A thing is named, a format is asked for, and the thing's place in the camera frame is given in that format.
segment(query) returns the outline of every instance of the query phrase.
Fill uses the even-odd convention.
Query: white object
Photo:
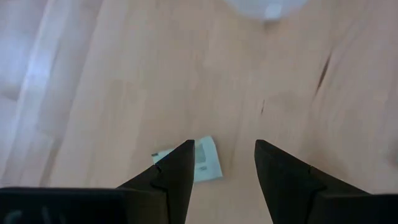
[[[225,0],[244,16],[274,21],[300,9],[307,0]]]
[[[168,149],[152,155],[154,164],[167,156],[174,149]],[[194,182],[213,180],[223,176],[218,160],[216,145],[211,136],[195,140]]]

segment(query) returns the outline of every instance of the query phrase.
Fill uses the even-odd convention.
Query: small card
[[[152,155],[154,163],[161,160],[174,149],[168,149]],[[194,182],[213,180],[222,177],[216,145],[211,136],[195,141],[195,175]]]

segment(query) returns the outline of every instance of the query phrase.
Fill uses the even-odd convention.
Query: white bottle
[[[295,9],[302,7],[307,0],[225,0],[244,16],[263,21],[275,21]]]

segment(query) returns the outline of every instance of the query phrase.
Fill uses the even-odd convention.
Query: paper
[[[161,160],[174,149],[165,150],[152,155],[154,163]],[[195,141],[195,175],[194,182],[212,180],[222,177],[216,145],[211,136]]]

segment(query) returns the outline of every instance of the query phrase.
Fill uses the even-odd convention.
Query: wooden floor
[[[224,178],[195,184],[187,223],[271,223],[256,139],[398,193],[397,8],[263,24],[222,0],[0,0],[0,185],[115,187],[212,135]]]

